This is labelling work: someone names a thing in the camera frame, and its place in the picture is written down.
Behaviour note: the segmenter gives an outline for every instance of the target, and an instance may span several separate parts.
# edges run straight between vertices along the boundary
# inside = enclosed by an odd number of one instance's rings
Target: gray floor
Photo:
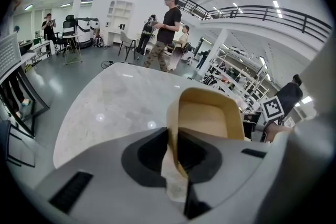
[[[81,90],[102,71],[103,61],[120,62],[125,60],[126,51],[121,50],[118,57],[119,46],[113,46],[104,50],[102,48],[86,48],[81,51],[82,63],[64,65],[64,57],[61,55],[47,58],[40,62],[32,70],[27,72],[27,77],[40,94],[42,99],[50,106],[50,110],[40,115],[36,120],[36,137],[34,140],[24,138],[23,144],[11,139],[12,154],[34,163],[36,167],[17,167],[9,164],[12,174],[34,188],[48,173],[55,169],[53,164],[54,147],[58,131],[71,104]],[[134,63],[142,66],[144,57]],[[131,51],[128,62],[133,63],[134,56]],[[173,74],[192,77],[195,75],[195,67],[180,62]],[[151,66],[159,70],[159,63],[155,60]]]

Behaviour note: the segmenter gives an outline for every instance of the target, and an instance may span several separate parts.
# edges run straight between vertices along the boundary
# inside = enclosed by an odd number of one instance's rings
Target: railing
[[[206,10],[191,0],[179,0],[179,9],[190,13],[199,20],[253,18],[267,20],[294,28],[304,34],[325,42],[331,33],[331,26],[308,14],[287,8],[272,6],[237,6]]]
[[[207,14],[207,10],[205,8],[199,6],[199,4],[191,0],[178,0],[177,6],[180,10],[184,10],[185,12],[197,17],[200,20],[203,20]]]
[[[203,18],[203,20],[220,18],[253,18],[263,21],[267,20],[299,30],[321,42],[325,42],[331,33],[331,26],[325,22],[308,14],[287,8],[256,5],[227,7],[207,12],[207,15]]]

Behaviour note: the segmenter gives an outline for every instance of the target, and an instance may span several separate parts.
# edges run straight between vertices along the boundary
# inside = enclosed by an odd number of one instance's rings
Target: sneaker
[[[25,98],[25,99],[22,101],[21,105],[26,106],[26,105],[29,105],[29,103],[30,103],[30,100],[27,99],[27,98]]]

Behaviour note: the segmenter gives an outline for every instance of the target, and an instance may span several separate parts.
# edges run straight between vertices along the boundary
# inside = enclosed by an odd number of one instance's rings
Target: camouflage pants
[[[163,58],[163,51],[166,47],[166,44],[160,41],[157,41],[154,48],[151,50],[151,52],[147,56],[146,62],[143,64],[144,67],[149,67],[154,60],[154,58],[158,58],[160,69],[162,72],[168,72],[166,62]]]

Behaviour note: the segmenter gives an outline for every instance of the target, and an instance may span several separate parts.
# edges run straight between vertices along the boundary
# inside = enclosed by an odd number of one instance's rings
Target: white chair
[[[125,34],[124,31],[120,31],[120,40],[121,40],[121,44],[120,44],[120,49],[119,49],[118,56],[120,55],[121,47],[125,46],[126,47],[126,58],[125,58],[125,61],[127,60],[128,53],[130,52],[130,50],[132,48],[134,48],[134,59],[135,59],[135,47],[136,47],[135,39],[128,38],[126,36],[126,34]]]

